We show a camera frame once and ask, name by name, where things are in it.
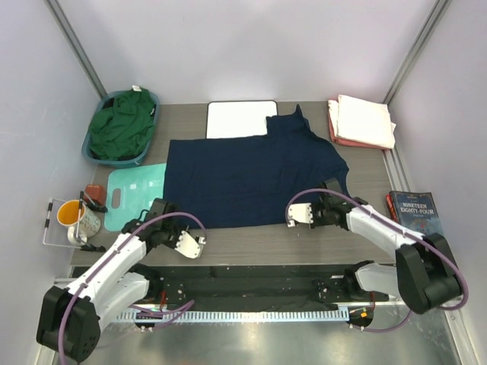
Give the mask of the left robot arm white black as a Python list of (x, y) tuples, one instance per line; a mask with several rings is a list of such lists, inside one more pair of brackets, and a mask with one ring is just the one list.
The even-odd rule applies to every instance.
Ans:
[(196, 259), (205, 237), (193, 237), (178, 220), (189, 217), (156, 198), (149, 211), (127, 222), (113, 245), (79, 278), (44, 295), (37, 342), (57, 351), (59, 361), (81, 363), (94, 351), (102, 331), (138, 300), (154, 303), (162, 293), (157, 273), (140, 261), (159, 245)]

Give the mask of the navy blue t shirt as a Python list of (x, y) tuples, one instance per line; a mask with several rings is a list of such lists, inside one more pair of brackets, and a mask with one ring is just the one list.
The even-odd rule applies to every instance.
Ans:
[(283, 224), (294, 195), (329, 179), (348, 191), (346, 161), (299, 106), (270, 116), (266, 128), (245, 138), (172, 140), (164, 199), (207, 228), (235, 228)]

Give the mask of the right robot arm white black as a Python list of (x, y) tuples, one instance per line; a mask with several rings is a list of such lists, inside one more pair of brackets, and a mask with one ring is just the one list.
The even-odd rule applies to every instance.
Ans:
[(352, 198), (328, 183), (309, 192), (315, 197), (305, 205), (306, 224), (340, 227), (364, 237), (394, 260), (393, 265), (365, 261), (349, 269), (343, 282), (347, 297), (361, 300), (370, 292), (387, 294), (400, 298), (416, 314), (466, 305), (469, 287), (444, 236), (406, 228), (362, 198)]

